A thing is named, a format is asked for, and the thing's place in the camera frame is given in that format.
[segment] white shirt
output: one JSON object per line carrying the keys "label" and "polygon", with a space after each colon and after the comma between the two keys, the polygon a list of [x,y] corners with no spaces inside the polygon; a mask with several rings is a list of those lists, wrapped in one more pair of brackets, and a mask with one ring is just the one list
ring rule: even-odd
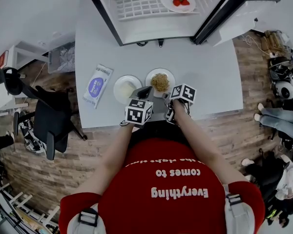
{"label": "white shirt", "polygon": [[290,164],[283,171],[283,175],[276,188],[277,194],[275,197],[279,200],[284,200],[289,194],[293,193],[293,162],[286,155],[282,155],[281,158],[284,162],[289,162]]}

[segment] purple oval label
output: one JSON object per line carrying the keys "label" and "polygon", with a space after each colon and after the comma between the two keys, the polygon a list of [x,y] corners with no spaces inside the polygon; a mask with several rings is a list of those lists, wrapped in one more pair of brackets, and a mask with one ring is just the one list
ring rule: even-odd
{"label": "purple oval label", "polygon": [[102,89],[103,79],[102,78],[94,78],[88,87],[89,94],[91,97],[97,97]]}

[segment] chair armrest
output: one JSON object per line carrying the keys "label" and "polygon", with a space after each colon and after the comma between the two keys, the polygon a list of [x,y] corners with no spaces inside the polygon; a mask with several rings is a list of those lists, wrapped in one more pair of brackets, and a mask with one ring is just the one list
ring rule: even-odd
{"label": "chair armrest", "polygon": [[13,132],[14,135],[17,136],[19,134],[19,112],[14,113],[14,119],[13,119]]}
{"label": "chair armrest", "polygon": [[55,136],[53,133],[48,132],[47,133],[47,159],[49,160],[54,160],[54,155],[55,155]]}

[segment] black buckle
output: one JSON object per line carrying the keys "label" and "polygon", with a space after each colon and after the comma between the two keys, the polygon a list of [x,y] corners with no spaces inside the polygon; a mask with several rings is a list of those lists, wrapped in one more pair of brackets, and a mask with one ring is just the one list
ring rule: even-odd
{"label": "black buckle", "polygon": [[232,205],[236,205],[236,204],[240,204],[240,203],[242,203],[242,200],[241,200],[240,194],[228,194],[228,195],[226,196],[226,198],[229,200],[229,203],[230,203],[231,206],[232,206]]}
{"label": "black buckle", "polygon": [[[82,216],[87,216],[87,217],[93,218],[94,219],[94,223],[91,223],[91,222],[82,220]],[[86,208],[81,213],[79,213],[78,222],[81,223],[81,224],[85,224],[85,225],[97,227],[97,225],[98,225],[98,218],[99,218],[99,214],[98,214],[98,212],[96,210],[94,210],[92,208]]]}

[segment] white rack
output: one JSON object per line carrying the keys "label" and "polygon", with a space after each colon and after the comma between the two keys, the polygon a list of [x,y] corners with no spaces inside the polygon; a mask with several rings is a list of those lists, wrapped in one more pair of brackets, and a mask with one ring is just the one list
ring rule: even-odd
{"label": "white rack", "polygon": [[[116,0],[118,20],[153,17],[156,15],[178,14],[163,6],[161,0]],[[196,7],[189,14],[199,14]]]}

